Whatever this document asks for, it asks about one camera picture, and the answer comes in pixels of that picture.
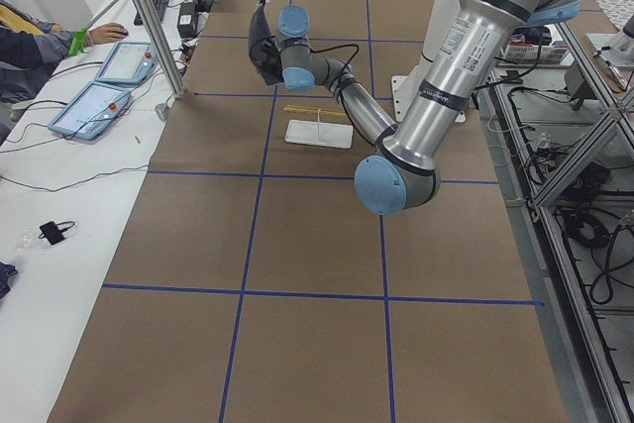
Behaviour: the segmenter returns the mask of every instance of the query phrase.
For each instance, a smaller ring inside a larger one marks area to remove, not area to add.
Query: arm
[[[68,53],[72,34],[31,35],[0,28],[0,61],[18,68],[37,68],[56,63]]]
[[[460,13],[399,125],[341,62],[337,68],[332,60],[310,52],[308,15],[303,9],[291,6],[282,11],[275,37],[277,62],[269,58],[262,64],[275,64],[274,74],[289,90],[306,91],[315,85],[330,89],[355,128],[376,149],[355,173],[359,198],[370,211],[388,215],[422,205],[437,193],[441,180],[434,155],[512,32],[524,25],[569,20],[580,3],[460,0]]]
[[[0,61],[17,68],[32,69],[59,63],[67,55],[73,33],[53,24],[52,32],[31,35],[0,27]],[[87,47],[123,40],[128,31],[119,24],[106,24],[90,31]]]

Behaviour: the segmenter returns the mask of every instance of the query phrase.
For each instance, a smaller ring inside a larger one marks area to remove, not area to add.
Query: sticker
[[[439,55],[452,61],[456,68],[478,76],[494,55],[501,37],[480,24],[456,19]]]

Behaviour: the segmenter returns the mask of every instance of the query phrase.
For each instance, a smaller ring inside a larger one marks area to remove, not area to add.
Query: silver robot arm segment
[[[580,3],[460,0],[458,18],[421,83],[419,95],[396,133],[377,145],[377,156],[386,160],[366,159],[357,169],[355,186],[364,205],[375,213],[391,214],[431,200],[440,183],[436,150],[512,32],[526,24],[569,20]],[[403,180],[394,179],[399,175]],[[424,191],[411,186],[407,177],[412,175],[420,177],[415,186],[423,186]]]

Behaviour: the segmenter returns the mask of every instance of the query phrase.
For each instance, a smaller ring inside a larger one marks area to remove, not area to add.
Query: gray jacket
[[[44,32],[17,34],[0,22],[0,102],[18,103],[38,95],[57,64],[68,55],[73,33],[53,34],[53,23],[41,22],[4,0],[0,4]]]

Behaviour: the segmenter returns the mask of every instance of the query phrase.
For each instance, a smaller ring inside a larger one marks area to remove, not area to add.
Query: table
[[[98,24],[120,22],[130,32],[129,41],[147,41],[145,29],[133,25],[135,13],[131,0],[121,0]],[[167,9],[162,22],[172,49],[181,43],[176,18],[177,9]],[[58,70],[103,60],[111,47],[96,46],[68,58]],[[97,67],[86,67],[60,75],[49,81],[37,100],[68,101],[96,71]],[[133,93],[133,98],[140,99],[133,103],[130,114],[94,143],[62,140],[0,154],[0,174],[58,188],[97,173],[143,166],[155,150],[164,125],[154,108],[169,96],[164,76],[158,75]],[[9,139],[19,138],[29,123],[47,124],[58,111],[44,109],[49,106],[56,105],[36,105],[27,111]],[[0,152],[54,137],[47,129],[31,127],[20,145],[5,143]],[[29,190],[0,180],[0,260],[19,271],[13,289],[0,301],[2,421],[46,421],[144,176],[144,169],[129,171],[57,193]],[[76,234],[45,251],[19,252],[18,239],[23,231],[38,229],[49,220],[77,222]]]

